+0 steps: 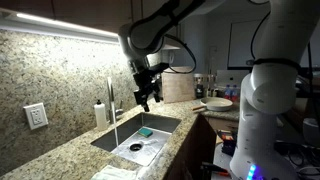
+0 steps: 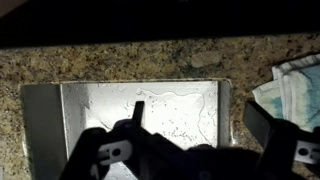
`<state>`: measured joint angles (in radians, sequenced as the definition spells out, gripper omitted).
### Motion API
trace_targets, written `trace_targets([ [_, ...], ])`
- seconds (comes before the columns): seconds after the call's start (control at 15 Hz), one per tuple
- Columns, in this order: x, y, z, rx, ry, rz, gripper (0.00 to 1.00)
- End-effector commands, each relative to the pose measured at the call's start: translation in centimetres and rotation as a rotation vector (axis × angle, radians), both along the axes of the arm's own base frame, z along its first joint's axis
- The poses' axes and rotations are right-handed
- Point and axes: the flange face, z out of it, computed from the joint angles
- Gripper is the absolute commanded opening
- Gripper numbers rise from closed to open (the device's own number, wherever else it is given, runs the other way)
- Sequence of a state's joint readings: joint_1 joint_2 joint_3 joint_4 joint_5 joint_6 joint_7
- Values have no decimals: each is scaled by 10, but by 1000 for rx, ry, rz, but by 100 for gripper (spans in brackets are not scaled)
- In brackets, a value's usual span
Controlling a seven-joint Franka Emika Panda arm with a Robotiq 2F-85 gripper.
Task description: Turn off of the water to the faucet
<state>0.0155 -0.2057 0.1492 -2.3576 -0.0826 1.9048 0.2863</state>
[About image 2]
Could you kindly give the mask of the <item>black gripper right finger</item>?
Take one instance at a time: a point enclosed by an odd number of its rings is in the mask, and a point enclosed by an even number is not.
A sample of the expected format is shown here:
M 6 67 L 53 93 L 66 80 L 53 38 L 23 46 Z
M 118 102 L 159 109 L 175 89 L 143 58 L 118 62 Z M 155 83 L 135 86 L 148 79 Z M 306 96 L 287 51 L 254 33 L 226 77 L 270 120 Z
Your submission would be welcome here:
M 265 148 L 272 132 L 274 118 L 255 101 L 247 101 L 243 122 L 251 135 Z

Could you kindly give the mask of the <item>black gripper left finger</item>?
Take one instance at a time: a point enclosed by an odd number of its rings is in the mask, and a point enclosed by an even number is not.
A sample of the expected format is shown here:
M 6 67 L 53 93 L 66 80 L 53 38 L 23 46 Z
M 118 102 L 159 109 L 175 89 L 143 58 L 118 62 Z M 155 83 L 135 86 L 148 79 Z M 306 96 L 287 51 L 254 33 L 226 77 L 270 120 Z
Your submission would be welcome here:
M 144 101 L 137 101 L 135 103 L 133 115 L 132 115 L 132 121 L 137 127 L 141 126 L 143 115 L 144 115 Z

